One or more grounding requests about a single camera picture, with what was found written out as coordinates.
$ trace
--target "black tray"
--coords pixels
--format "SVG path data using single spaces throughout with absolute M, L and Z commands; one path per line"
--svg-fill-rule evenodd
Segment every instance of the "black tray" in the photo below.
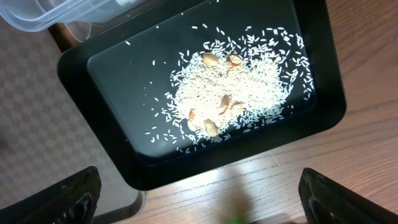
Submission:
M 310 100 L 304 101 L 306 94 L 297 86 L 301 84 L 295 84 L 285 104 L 294 105 L 294 110 L 285 107 L 283 120 L 249 133 L 235 131 L 230 140 L 207 142 L 206 149 L 198 146 L 196 152 L 192 142 L 181 140 L 178 145 L 182 149 L 190 147 L 194 152 L 181 154 L 171 141 L 153 144 L 152 136 L 144 133 L 157 126 L 163 137 L 162 133 L 172 129 L 171 123 L 161 115 L 155 118 L 150 109 L 159 112 L 160 107 L 167 108 L 159 97 L 167 91 L 175 93 L 168 81 L 169 73 L 178 68 L 170 63 L 177 60 L 178 52 L 200 51 L 204 41 L 222 37 L 214 28 L 200 31 L 202 23 L 220 26 L 235 39 L 246 26 L 252 26 L 251 33 L 257 35 L 266 27 L 280 26 L 301 35 L 305 48 L 295 50 L 308 57 L 315 89 Z M 336 125 L 346 111 L 322 0 L 169 0 L 65 52 L 58 62 L 58 75 L 121 175 L 139 190 L 154 189 L 319 133 Z

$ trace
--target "green object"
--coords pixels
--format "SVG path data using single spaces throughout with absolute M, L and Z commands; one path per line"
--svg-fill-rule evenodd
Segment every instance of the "green object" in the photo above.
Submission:
M 243 224 L 243 222 L 241 222 L 240 218 L 235 218 L 234 220 L 232 220 L 231 224 Z

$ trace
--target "wooden table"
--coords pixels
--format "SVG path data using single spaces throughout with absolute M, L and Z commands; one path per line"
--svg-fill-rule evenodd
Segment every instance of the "wooden table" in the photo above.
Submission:
M 304 167 L 398 212 L 398 1 L 329 0 L 328 10 L 348 102 L 342 122 L 271 150 L 280 167 L 264 152 L 152 190 L 143 213 L 122 223 L 302 221 Z

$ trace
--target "pile of rice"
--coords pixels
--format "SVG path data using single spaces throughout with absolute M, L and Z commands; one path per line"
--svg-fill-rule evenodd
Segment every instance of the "pile of rice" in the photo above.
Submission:
M 258 42 L 258 38 L 256 40 L 254 36 L 248 35 L 248 37 L 251 37 L 248 38 L 248 45 Z M 269 48 L 269 42 L 259 42 L 258 46 L 248 48 L 244 54 L 248 57 L 243 57 L 234 51 L 235 46 L 238 45 L 234 46 L 233 42 L 231 41 L 229 44 L 219 40 L 215 40 L 213 43 L 205 42 L 204 48 L 219 58 L 218 65 L 205 65 L 202 58 L 205 52 L 195 52 L 186 67 L 182 67 L 181 71 L 177 73 L 173 71 L 170 76 L 172 85 L 178 86 L 175 96 L 173 97 L 171 94 L 168 96 L 171 99 L 171 104 L 168 106 L 172 110 L 173 116 L 177 118 L 173 124 L 181 127 L 180 122 L 187 122 L 190 110 L 194 109 L 195 124 L 198 126 L 198 130 L 196 137 L 191 135 L 189 138 L 195 144 L 201 138 L 211 139 L 204 130 L 203 121 L 206 119 L 212 120 L 220 127 L 220 134 L 223 134 L 230 126 L 240 129 L 245 126 L 251 128 L 254 125 L 256 128 L 256 123 L 261 120 L 264 125 L 264 123 L 273 123 L 278 118 L 283 119 L 280 115 L 283 110 L 281 105 L 286 102 L 286 98 L 293 88 L 293 85 L 288 85 L 279 77 L 282 70 L 279 65 L 284 62 L 284 58 Z M 240 56 L 244 64 L 232 69 L 226 61 L 230 54 Z M 293 79 L 297 73 L 296 69 L 291 74 Z M 225 95 L 232 95 L 230 105 L 233 103 L 243 104 L 241 114 L 219 115 L 224 111 L 220 104 Z M 218 142 L 222 139 L 215 137 L 212 140 Z

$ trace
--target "clear plastic lid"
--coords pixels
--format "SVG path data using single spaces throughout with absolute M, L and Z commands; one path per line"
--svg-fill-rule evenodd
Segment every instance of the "clear plastic lid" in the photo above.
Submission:
M 144 0 L 0 0 L 0 16 L 37 32 L 56 22 L 106 22 Z

